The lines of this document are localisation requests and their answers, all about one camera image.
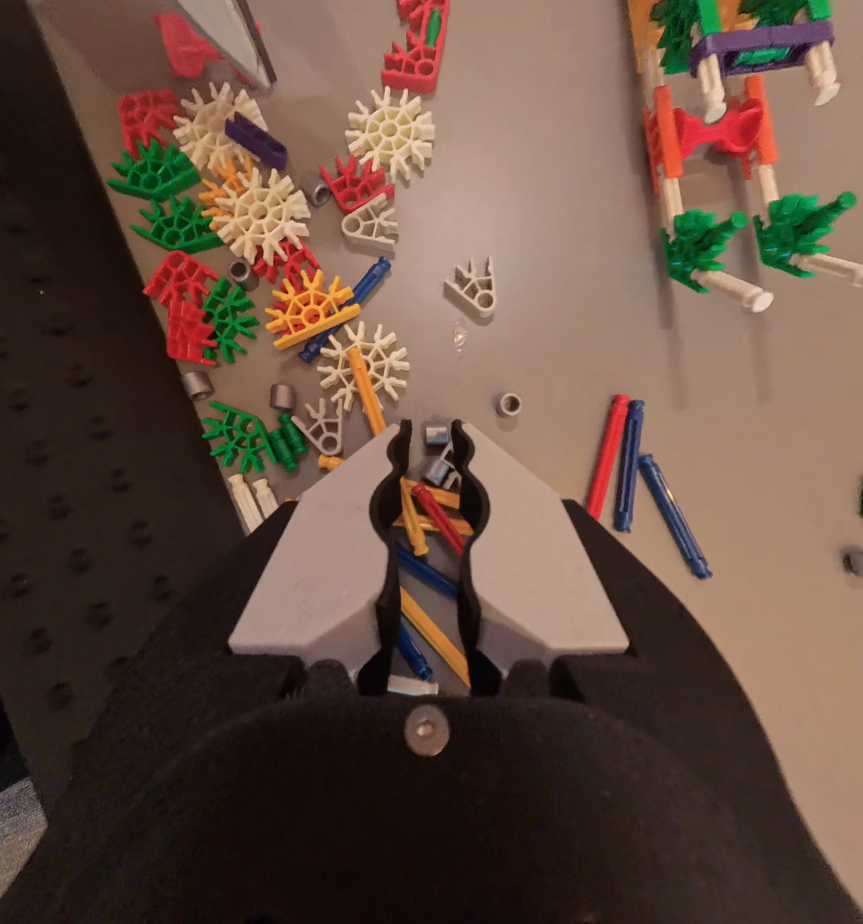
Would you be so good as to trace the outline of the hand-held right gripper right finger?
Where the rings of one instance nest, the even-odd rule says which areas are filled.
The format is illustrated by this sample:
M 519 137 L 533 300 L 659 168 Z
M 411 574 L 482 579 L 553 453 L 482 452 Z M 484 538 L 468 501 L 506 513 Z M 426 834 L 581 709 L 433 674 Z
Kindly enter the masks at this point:
M 564 499 L 469 422 L 451 428 L 460 513 L 458 625 L 472 676 L 630 644 Z

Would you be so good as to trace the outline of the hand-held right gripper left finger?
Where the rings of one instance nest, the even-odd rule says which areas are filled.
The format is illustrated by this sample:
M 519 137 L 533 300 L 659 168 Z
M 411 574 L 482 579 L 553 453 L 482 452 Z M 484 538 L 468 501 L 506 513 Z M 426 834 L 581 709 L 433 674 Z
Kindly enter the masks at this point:
M 400 601 L 389 530 L 411 436 L 411 421 L 388 426 L 282 505 L 287 524 L 229 637 L 233 653 L 390 661 Z

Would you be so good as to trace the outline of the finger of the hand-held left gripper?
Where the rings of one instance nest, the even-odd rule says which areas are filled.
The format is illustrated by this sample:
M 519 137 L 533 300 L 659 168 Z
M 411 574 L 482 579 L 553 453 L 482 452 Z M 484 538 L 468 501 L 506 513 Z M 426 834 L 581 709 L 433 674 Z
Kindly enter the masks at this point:
M 276 72 L 247 1 L 177 1 L 175 8 L 254 86 L 274 86 Z

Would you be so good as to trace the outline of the red corner toy connector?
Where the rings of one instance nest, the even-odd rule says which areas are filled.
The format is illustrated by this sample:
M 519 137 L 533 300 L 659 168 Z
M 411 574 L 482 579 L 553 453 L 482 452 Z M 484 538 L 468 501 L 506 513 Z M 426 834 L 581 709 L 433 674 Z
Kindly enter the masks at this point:
M 175 129 L 179 99 L 171 88 L 125 94 L 117 102 L 117 113 L 125 149 L 130 157 L 137 158 L 141 148 L 162 141 L 161 129 Z
M 438 37 L 436 45 L 414 42 L 406 36 L 406 45 L 392 43 L 383 55 L 381 82 L 394 90 L 408 90 L 416 94 L 435 92 L 438 84 L 445 42 Z
M 253 263 L 253 272 L 280 287 L 283 287 L 287 281 L 295 291 L 299 292 L 305 287 L 301 276 L 306 274 L 312 282 L 316 272 L 321 270 L 320 264 L 305 244 L 298 246 L 285 241 L 283 248 L 285 256 L 282 257 L 279 252 L 276 252 L 271 263 L 264 259 L 264 250 L 258 248 L 257 260 Z
M 425 21 L 429 6 L 440 6 L 444 21 L 437 45 L 444 41 L 450 13 L 450 1 L 398 1 L 396 3 L 399 18 L 406 24 L 406 42 L 415 47 L 423 44 Z
M 393 202 L 394 185 L 388 181 L 382 167 L 372 169 L 369 164 L 362 165 L 354 154 L 346 163 L 335 157 L 334 165 L 335 177 L 327 167 L 320 167 L 320 175 L 343 214 L 356 211 L 381 194 L 386 196 L 387 202 Z
M 143 294 L 166 308 L 185 302 L 202 308 L 221 277 L 183 251 L 170 251 L 160 262 Z
M 212 339 L 216 332 L 206 322 L 207 313 L 182 295 L 174 295 L 168 305 L 166 352 L 173 359 L 214 367 L 217 343 Z

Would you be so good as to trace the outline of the toy rail assembly with spool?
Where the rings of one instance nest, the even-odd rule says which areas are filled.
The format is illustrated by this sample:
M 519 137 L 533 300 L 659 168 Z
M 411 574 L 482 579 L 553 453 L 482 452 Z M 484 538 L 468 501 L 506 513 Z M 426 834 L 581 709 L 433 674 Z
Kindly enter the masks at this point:
M 745 79 L 732 97 L 715 56 L 690 74 L 691 49 L 714 32 L 751 29 L 739 2 L 628 2 L 637 72 L 645 94 L 643 130 L 652 186 L 660 205 L 667 277 L 700 294 L 715 293 L 754 313 L 773 294 L 725 271 L 722 255 L 748 216 L 725 219 L 687 210 L 681 178 L 685 161 L 707 147 L 744 166 L 758 139 L 761 105 L 746 98 Z

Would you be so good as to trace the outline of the purple toy connector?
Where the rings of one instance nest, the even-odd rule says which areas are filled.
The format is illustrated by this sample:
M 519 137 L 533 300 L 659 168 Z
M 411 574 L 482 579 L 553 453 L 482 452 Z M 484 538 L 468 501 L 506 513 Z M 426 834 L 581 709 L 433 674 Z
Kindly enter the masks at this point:
M 738 29 L 714 32 L 703 36 L 693 45 L 690 55 L 690 74 L 697 78 L 701 64 L 715 56 L 719 62 L 722 75 L 738 76 L 758 73 L 762 64 L 738 64 L 738 56 L 766 47 L 770 28 Z
M 287 168 L 287 147 L 275 139 L 265 128 L 236 112 L 225 122 L 225 133 L 234 143 L 257 157 L 267 167 L 276 170 Z
M 807 53 L 823 42 L 834 42 L 834 31 L 829 20 L 804 21 L 787 25 L 769 26 L 770 34 L 766 47 L 784 46 L 793 48 L 792 54 L 776 69 L 784 70 L 802 66 Z

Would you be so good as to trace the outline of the red toy spool piece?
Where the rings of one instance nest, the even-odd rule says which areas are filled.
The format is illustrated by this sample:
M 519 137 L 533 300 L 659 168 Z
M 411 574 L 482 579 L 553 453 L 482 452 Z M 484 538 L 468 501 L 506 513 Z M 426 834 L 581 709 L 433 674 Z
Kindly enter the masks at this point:
M 161 32 L 170 68 L 175 76 L 197 79 L 205 74 L 207 63 L 224 60 L 179 14 L 154 14 L 152 18 Z

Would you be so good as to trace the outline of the white snowflake toy connector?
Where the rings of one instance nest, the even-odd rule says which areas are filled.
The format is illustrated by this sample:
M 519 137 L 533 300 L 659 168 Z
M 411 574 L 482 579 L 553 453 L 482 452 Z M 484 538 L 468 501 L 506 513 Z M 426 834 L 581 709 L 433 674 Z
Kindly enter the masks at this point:
M 299 247 L 310 236 L 310 208 L 293 179 L 272 169 L 265 179 L 260 170 L 239 176 L 241 189 L 223 188 L 213 208 L 202 212 L 210 228 L 232 252 L 254 264 L 287 260 L 290 245 Z
M 234 92 L 228 82 L 219 88 L 210 82 L 209 99 L 197 88 L 191 89 L 191 95 L 180 101 L 187 115 L 174 116 L 173 134 L 181 152 L 198 170 L 225 167 L 241 156 L 240 145 L 226 134 L 226 123 L 235 114 L 268 129 L 258 103 L 245 89 Z
M 433 154 L 435 124 L 417 94 L 402 90 L 396 98 L 390 87 L 370 91 L 370 104 L 356 101 L 347 114 L 348 151 L 370 170 L 383 168 L 393 181 L 409 184 L 414 170 L 423 174 Z
M 348 356 L 351 349 L 356 349 L 364 360 L 369 383 L 378 399 L 399 401 L 407 387 L 402 374 L 410 370 L 406 349 L 397 344 L 396 334 L 386 334 L 382 325 L 369 335 L 364 321 L 354 327 L 342 325 L 340 333 L 331 334 L 327 345 L 322 347 L 322 364 L 317 366 L 317 371 L 322 376 L 320 386 L 326 397 L 332 402 L 340 401 L 345 412 L 351 411 L 359 400 Z

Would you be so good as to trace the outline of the dark blue toy rod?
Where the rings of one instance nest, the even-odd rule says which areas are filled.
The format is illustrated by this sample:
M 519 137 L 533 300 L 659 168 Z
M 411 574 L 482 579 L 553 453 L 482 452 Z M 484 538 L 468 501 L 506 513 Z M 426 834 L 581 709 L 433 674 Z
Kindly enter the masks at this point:
M 343 305 L 343 307 L 346 308 L 352 304 L 362 304 L 364 299 L 381 283 L 383 278 L 390 271 L 391 267 L 392 265 L 390 260 L 385 257 L 380 257 L 380 259 L 377 260 L 368 269 L 365 275 L 354 286 L 352 297 Z M 336 326 L 326 329 L 325 331 L 322 331 L 313 336 L 299 351 L 299 358 L 307 364 L 313 363 L 313 361 L 320 355 L 322 348 L 327 345 L 329 336 L 339 333 L 343 323 L 345 323 L 345 321 L 342 321 Z
M 711 579 L 713 572 L 659 464 L 651 454 L 643 454 L 637 466 L 689 570 L 699 580 Z
M 621 457 L 613 511 L 613 528 L 629 533 L 633 524 L 635 488 L 640 455 L 640 441 L 644 423 L 645 402 L 629 402 L 624 418 Z
M 433 679 L 432 667 L 413 637 L 409 634 L 406 629 L 406 624 L 402 619 L 400 619 L 399 622 L 395 646 L 413 675 L 423 682 L 430 683 Z
M 454 580 L 417 557 L 413 551 L 403 547 L 402 544 L 397 542 L 394 548 L 400 569 L 450 601 L 458 600 L 459 591 Z

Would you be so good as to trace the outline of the red toy rod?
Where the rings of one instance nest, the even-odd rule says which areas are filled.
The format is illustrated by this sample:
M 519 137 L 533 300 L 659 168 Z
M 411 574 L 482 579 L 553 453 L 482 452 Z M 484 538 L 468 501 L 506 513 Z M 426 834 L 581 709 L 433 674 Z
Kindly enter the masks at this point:
M 466 535 L 457 528 L 457 521 L 444 512 L 424 483 L 416 482 L 411 488 L 411 494 L 450 547 L 461 555 L 466 546 Z
M 587 514 L 597 521 L 602 517 L 610 485 L 610 476 L 620 453 L 623 427 L 630 400 L 628 395 L 617 394 L 613 396 L 601 432 L 595 463 L 584 501 Z

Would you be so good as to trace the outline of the yellow toy connector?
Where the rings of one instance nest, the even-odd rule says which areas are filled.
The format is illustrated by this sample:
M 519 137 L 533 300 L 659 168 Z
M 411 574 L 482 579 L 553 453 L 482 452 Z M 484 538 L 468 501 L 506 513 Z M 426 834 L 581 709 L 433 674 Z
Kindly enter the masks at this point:
M 204 206 L 202 215 L 210 217 L 227 214 L 228 211 L 224 211 L 217 204 L 218 200 L 244 194 L 248 190 L 255 166 L 256 160 L 249 154 L 245 154 L 241 163 L 234 158 L 229 159 L 228 162 L 217 163 L 213 170 L 218 176 L 218 181 L 203 179 L 206 191 L 199 195 L 199 200 Z
M 274 348 L 286 351 L 309 341 L 316 334 L 349 321 L 360 314 L 361 306 L 353 289 L 335 276 L 324 282 L 322 270 L 312 275 L 300 272 L 300 288 L 289 280 L 272 292 L 273 305 L 266 308 L 271 320 L 265 329 L 274 338 Z

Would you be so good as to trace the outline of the green toy connector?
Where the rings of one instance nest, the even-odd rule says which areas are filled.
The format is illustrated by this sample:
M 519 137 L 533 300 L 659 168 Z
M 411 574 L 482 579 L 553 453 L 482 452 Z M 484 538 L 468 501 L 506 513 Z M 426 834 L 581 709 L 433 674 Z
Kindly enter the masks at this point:
M 220 278 L 207 297 L 203 310 L 204 322 L 214 329 L 209 337 L 213 345 L 203 349 L 203 362 L 208 365 L 220 362 L 233 364 L 237 357 L 247 356 L 248 350 L 241 338 L 255 341 L 254 329 L 260 325 L 260 320 L 255 316 L 255 305 L 245 290 L 233 285 L 228 278 Z
M 106 179 L 111 189 L 150 202 L 165 202 L 200 184 L 202 178 L 190 158 L 173 145 L 153 140 L 148 147 L 138 143 L 137 155 L 121 153 L 123 161 L 112 167 L 117 179 Z
M 224 468 L 238 466 L 240 474 L 247 474 L 264 472 L 267 461 L 279 463 L 271 434 L 258 417 L 218 401 L 209 407 L 216 415 L 202 419 L 203 439 Z
M 167 251 L 182 251 L 188 255 L 224 246 L 211 221 L 202 215 L 200 207 L 188 195 L 174 195 L 167 202 L 152 202 L 140 209 L 145 225 L 130 228 L 158 247 Z

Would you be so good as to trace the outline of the black perforated panel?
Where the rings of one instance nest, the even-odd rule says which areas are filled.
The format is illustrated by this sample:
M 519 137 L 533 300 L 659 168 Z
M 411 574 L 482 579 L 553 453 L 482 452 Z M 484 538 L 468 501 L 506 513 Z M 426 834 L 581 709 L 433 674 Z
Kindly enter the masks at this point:
M 0 2 L 0 696 L 51 810 L 143 641 L 241 542 L 33 14 Z

